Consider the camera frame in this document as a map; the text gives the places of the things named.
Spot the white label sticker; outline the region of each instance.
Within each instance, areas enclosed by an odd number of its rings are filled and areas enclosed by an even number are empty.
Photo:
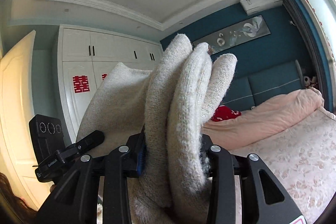
[[[299,216],[297,219],[295,219],[293,222],[289,224],[307,224],[307,223],[303,216]]]

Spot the silver screw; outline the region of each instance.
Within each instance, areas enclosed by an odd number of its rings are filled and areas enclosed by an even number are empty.
[[[256,154],[251,154],[251,155],[249,155],[249,158],[250,158],[250,160],[252,160],[252,161],[257,161],[257,160],[259,160],[259,157],[258,157],[258,155],[256,155]]]
[[[218,145],[213,145],[210,147],[211,151],[213,152],[219,152],[221,150],[221,147]]]
[[[125,153],[128,151],[128,146],[127,145],[122,145],[119,147],[119,152]]]
[[[89,155],[83,155],[83,156],[81,156],[81,161],[82,162],[87,162],[89,160],[90,160],[90,156]]]

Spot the red pillow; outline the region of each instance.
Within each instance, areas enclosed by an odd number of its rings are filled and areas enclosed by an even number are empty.
[[[214,115],[212,116],[211,120],[214,122],[220,122],[223,120],[235,119],[240,116],[242,113],[239,111],[233,111],[229,109],[227,106],[219,106],[216,110]]]

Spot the white knitted garment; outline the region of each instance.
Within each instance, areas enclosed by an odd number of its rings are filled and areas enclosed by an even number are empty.
[[[105,134],[105,141],[90,151],[93,157],[125,144],[145,124],[145,170],[140,179],[128,179],[133,223],[206,222],[211,185],[200,160],[200,130],[228,89],[236,65],[236,57],[226,54],[211,66],[207,51],[202,43],[192,52],[181,34],[153,72],[120,63],[85,112],[77,140],[94,130]]]

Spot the floral pattern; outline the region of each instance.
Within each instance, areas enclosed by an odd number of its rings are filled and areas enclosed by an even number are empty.
[[[258,154],[298,205],[307,224],[317,220],[335,194],[336,116],[323,108],[281,133],[230,152]],[[240,224],[239,178],[235,181],[236,224]]]

